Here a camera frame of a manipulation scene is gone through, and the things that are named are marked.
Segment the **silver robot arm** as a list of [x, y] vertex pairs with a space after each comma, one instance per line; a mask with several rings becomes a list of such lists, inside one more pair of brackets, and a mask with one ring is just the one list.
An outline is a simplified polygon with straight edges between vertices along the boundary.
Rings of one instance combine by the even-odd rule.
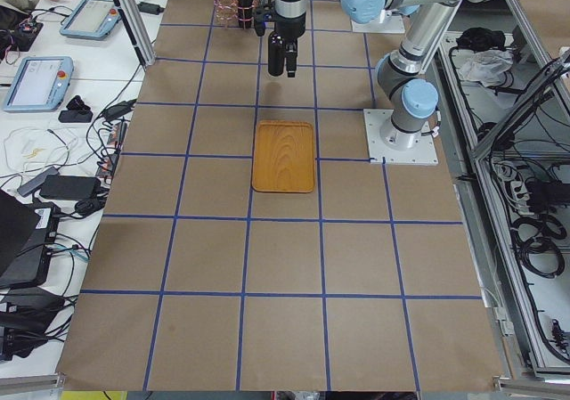
[[[487, 0], [338, 0], [354, 22], [366, 24], [384, 10], [416, 8], [412, 24], [400, 46], [377, 65], [377, 80], [394, 110], [380, 128], [385, 145], [399, 151], [412, 148], [422, 127], [434, 114], [439, 96], [436, 88], [420, 75], [424, 60], [437, 47], [458, 6]], [[306, 0], [273, 0], [275, 26], [285, 43], [305, 31]]]

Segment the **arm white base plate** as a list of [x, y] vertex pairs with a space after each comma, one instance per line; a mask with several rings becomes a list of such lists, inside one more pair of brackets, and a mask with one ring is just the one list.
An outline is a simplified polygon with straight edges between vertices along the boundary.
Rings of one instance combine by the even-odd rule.
[[371, 164], [436, 166], [438, 157], [428, 121], [415, 133], [403, 133], [392, 123], [392, 110], [363, 111]]
[[373, 34], [404, 34], [403, 16], [397, 10], [383, 10], [375, 19], [361, 24], [351, 21], [352, 31]]

